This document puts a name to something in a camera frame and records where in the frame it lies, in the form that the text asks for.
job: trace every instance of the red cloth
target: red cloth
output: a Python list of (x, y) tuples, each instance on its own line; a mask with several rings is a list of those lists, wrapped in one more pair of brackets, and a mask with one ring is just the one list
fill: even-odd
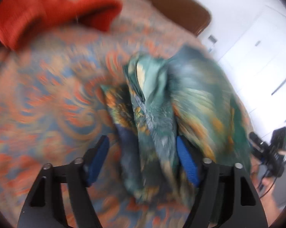
[(79, 23), (108, 31), (121, 9), (120, 0), (3, 0), (0, 41), (16, 50), (38, 33), (76, 18)]

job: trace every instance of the white cabinet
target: white cabinet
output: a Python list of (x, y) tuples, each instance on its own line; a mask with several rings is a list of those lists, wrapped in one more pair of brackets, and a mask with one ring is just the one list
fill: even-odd
[(219, 64), (266, 141), (286, 125), (286, 17), (265, 7)]

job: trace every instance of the brown furniture edge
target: brown furniture edge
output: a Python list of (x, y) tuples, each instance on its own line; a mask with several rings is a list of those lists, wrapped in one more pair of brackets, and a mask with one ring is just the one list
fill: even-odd
[(210, 13), (195, 0), (149, 0), (164, 16), (198, 36), (211, 22)]

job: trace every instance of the orange and blue paisley fabric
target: orange and blue paisley fabric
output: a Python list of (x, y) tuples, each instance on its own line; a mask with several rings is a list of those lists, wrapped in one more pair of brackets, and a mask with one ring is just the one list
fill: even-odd
[[(88, 192), (103, 227), (175, 228), (187, 218), (188, 208), (174, 200), (136, 204), (125, 189), (100, 85), (125, 83), (122, 66), (138, 51), (167, 59), (185, 43), (203, 47), (146, 0), (122, 1), (108, 33), (66, 25), (18, 52), (0, 46), (0, 211), (14, 227), (42, 165), (68, 164), (101, 135), (109, 137), (110, 151)], [(64, 184), (62, 192), (68, 223), (76, 227)]]

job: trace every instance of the teal fabric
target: teal fabric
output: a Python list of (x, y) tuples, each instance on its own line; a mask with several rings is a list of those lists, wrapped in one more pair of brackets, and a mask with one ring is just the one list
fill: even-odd
[[(121, 138), (122, 174), (132, 176), (124, 178), (124, 184), (138, 202), (161, 196), (192, 206), (195, 189), (180, 166), (177, 127), (205, 157), (224, 165), (240, 162), (250, 171), (242, 112), (213, 60), (183, 46), (168, 60), (138, 53), (123, 71), (128, 89), (103, 91)], [(123, 98), (125, 93), (130, 100)], [(134, 122), (121, 119), (125, 114)]]
[(164, 59), (137, 54), (125, 65), (137, 127), (141, 171), (148, 199), (158, 194), (165, 179), (178, 198), (176, 181), (179, 158), (176, 151), (176, 122), (167, 90)]

